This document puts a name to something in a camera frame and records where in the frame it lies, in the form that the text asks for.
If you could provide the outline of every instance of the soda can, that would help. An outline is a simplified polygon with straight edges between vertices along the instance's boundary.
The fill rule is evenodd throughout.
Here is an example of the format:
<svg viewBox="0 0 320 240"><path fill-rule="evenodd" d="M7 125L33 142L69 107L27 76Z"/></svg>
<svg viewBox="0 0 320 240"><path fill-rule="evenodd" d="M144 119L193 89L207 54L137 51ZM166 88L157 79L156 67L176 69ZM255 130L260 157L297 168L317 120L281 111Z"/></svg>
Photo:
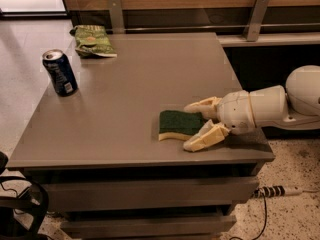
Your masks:
<svg viewBox="0 0 320 240"><path fill-rule="evenodd" d="M42 55L43 66L48 71L54 90L60 96L69 96L78 89L68 57L53 49Z"/></svg>

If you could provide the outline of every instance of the table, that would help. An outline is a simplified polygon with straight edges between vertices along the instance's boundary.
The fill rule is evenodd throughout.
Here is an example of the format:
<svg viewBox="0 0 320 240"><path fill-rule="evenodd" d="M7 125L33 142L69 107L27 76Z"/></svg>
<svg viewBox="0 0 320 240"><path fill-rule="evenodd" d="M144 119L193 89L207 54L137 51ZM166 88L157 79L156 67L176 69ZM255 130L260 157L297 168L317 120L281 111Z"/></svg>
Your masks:
<svg viewBox="0 0 320 240"><path fill-rule="evenodd" d="M191 153L158 141L159 114L241 86L214 33L110 35L117 58L69 59L79 90L52 85L8 169L48 191L62 229L83 239L210 239L274 159L262 131Z"/></svg>

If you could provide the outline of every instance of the drawer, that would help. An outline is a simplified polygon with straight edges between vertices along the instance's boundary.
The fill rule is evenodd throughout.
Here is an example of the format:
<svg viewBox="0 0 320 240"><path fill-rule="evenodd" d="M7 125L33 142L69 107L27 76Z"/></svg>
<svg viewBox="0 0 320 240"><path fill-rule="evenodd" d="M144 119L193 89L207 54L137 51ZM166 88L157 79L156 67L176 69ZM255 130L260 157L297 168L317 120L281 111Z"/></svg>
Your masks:
<svg viewBox="0 0 320 240"><path fill-rule="evenodd" d="M223 216L215 206L94 214L96 217L83 213L75 221L63 222L61 229L72 238L82 239L209 240L236 222L234 216Z"/></svg>
<svg viewBox="0 0 320 240"><path fill-rule="evenodd" d="M231 205L246 202L256 177L44 184L55 212Z"/></svg>

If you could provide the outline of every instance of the speckled floor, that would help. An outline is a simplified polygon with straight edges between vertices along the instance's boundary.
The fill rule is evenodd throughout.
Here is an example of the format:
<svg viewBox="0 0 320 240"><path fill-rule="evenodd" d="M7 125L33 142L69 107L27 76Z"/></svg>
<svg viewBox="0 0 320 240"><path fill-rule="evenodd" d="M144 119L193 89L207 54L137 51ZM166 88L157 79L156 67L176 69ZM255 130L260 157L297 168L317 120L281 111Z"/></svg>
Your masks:
<svg viewBox="0 0 320 240"><path fill-rule="evenodd" d="M71 23L67 21L3 21L0 24L0 150L8 156L49 83L40 56L52 47L70 49L70 29ZM273 139L269 143L276 159L260 171L260 186L320 189L319 139ZM320 239L319 207L320 192L267 199L267 226L260 239ZM263 200L251 199L238 205L234 214L238 222L220 239L228 240L232 236L253 239L263 227ZM70 239L59 229L61 220L48 216L41 233L54 240Z"/></svg>

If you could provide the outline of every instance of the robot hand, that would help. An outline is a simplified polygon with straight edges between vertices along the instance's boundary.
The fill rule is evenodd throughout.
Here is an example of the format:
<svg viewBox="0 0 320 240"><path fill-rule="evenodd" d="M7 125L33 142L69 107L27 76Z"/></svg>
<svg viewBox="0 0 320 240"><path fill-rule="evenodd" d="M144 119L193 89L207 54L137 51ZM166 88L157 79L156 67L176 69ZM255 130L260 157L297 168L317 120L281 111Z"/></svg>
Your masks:
<svg viewBox="0 0 320 240"><path fill-rule="evenodd" d="M231 134L244 134L257 127L273 126L287 130L320 129L320 67L304 66L294 70L282 86L274 86L253 92L239 91L225 97L212 97L185 107L185 112L201 112L206 119L220 123L204 125L198 134L188 140L184 148L195 151L197 141L216 136L216 142L202 144L212 146Z"/></svg>

